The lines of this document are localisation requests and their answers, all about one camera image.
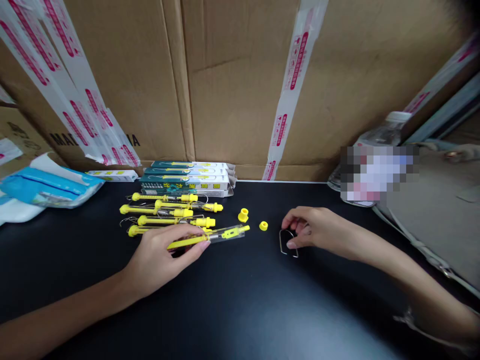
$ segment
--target white packing tape with red text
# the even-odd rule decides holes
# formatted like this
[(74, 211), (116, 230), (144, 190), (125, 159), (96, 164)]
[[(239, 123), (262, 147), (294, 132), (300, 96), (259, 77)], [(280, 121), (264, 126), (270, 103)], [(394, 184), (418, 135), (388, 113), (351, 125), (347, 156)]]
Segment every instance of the white packing tape with red text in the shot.
[(327, 11), (328, 0), (301, 0), (291, 37), (288, 61), (268, 148), (268, 160), (262, 180), (275, 180), (285, 142), (299, 100), (310, 55)]
[(86, 131), (87, 137), (95, 143), (102, 162), (106, 165), (112, 164), (113, 153), (104, 143), (98, 122), (93, 121), (94, 114), (89, 111), (87, 103), (81, 99), (77, 88), (57, 56), (57, 52), (50, 43), (47, 34), (45, 34), (35, 9), (29, 6), (29, 3), (25, 0), (7, 0), (2, 3), (2, 7), (5, 12), (9, 12), (12, 18), (16, 16), (17, 31), (23, 30), (25, 37), (38, 55), (37, 61), (50, 70), (50, 77), (56, 81), (70, 103), (76, 118), (79, 120), (80, 127)]
[(99, 87), (63, 0), (32, 0), (68, 70), (78, 93), (94, 114), (106, 145), (118, 164), (140, 166), (137, 153), (127, 141), (119, 123), (109, 116)]
[[(328, 1), (304, 1), (302, 0), (298, 11), (288, 63), (283, 78), (278, 107), (276, 110), (275, 123), (271, 134), (268, 160), (262, 180), (273, 181), (277, 174), (277, 168), (282, 159), (285, 143), (292, 124), (295, 107), (302, 89), (305, 73), (310, 60), (315, 40), (318, 37), (323, 17), (327, 9)], [(317, 11), (317, 17), (309, 24), (312, 11)], [(441, 88), (443, 88), (461, 69), (463, 69), (479, 53), (478, 34), (472, 37), (447, 61), (447, 63), (433, 76), (425, 87), (408, 104), (404, 112), (416, 114)]]
[[(63, 1), (0, 0), (0, 9), (10, 25), (10, 33), (19, 38), (11, 40), (11, 34), (5, 31), (4, 40), (10, 39), (5, 43), (74, 134), (85, 156), (106, 165), (139, 166), (140, 159), (125, 141), (126, 135), (116, 119), (109, 116)], [(44, 21), (63, 63), (39, 19)], [(38, 74), (51, 87), (46, 88)]]
[(85, 153), (85, 156), (102, 162), (103, 159), (99, 149), (89, 139), (73, 106), (54, 80), (51, 70), (32, 47), (29, 39), (21, 29), (20, 21), (16, 20), (18, 18), (15, 14), (12, 15), (9, 6), (10, 4), (5, 2), (5, 0), (0, 2), (0, 37), (67, 130), (72, 134)]
[(406, 113), (416, 114), (426, 103), (433, 98), (461, 69), (465, 67), (479, 53), (478, 34), (470, 39), (446, 62), (446, 64), (431, 78), (423, 89), (413, 98), (403, 110)]

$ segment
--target black table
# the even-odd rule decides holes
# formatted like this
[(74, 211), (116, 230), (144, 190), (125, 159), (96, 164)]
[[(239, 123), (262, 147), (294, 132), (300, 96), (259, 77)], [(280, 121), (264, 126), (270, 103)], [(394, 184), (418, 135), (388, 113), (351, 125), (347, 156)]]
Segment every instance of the black table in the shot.
[[(107, 183), (83, 206), (47, 209), (0, 227), (0, 323), (62, 299), (121, 270), (138, 239), (119, 222), (138, 183)], [(283, 216), (326, 207), (412, 256), (464, 302), (472, 297), (430, 267), (371, 209), (343, 203), (325, 184), (239, 182), (215, 199), (217, 229), (249, 210), (251, 230), (212, 244), (176, 279), (83, 331), (49, 359), (425, 359), (445, 354), (395, 322), (405, 297), (382, 272), (316, 248), (280, 253)], [(259, 229), (268, 222), (268, 231)]]

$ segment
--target person's left hand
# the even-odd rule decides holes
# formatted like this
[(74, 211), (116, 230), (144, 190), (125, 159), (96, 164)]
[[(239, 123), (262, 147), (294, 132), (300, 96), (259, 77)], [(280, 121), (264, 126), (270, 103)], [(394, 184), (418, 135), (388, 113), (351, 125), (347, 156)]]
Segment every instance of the person's left hand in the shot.
[(121, 271), (124, 284), (138, 296), (138, 299), (157, 291), (197, 260), (210, 245), (210, 241), (195, 244), (177, 258), (172, 257), (167, 247), (187, 235), (203, 233), (201, 228), (189, 224), (147, 231), (143, 234), (130, 262)]

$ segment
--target person's right hand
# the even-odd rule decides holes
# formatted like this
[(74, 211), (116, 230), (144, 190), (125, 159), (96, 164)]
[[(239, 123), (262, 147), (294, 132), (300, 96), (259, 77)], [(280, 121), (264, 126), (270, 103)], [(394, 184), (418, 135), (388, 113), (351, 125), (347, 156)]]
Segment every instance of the person's right hand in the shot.
[(190, 224), (171, 225), (144, 233), (130, 262), (120, 272), (123, 283), (137, 297), (135, 301), (150, 295), (175, 278), (202, 255), (210, 241), (195, 244), (177, 258), (172, 257), (167, 247), (185, 236), (200, 236), (203, 233), (201, 228)]
[(298, 206), (290, 210), (281, 228), (289, 226), (298, 235), (287, 242), (289, 249), (315, 246), (374, 266), (396, 249), (373, 232), (324, 207)]

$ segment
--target water bottle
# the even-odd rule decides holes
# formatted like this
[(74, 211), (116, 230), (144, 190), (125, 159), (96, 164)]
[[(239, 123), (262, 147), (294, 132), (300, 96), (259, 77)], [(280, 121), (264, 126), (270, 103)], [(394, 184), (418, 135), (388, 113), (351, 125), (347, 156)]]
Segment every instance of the water bottle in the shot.
[[(409, 112), (392, 111), (385, 121), (357, 139), (353, 146), (397, 146), (400, 144), (400, 131), (404, 124), (412, 116)], [(340, 191), (340, 165), (331, 173), (328, 178), (328, 186), (333, 190)]]

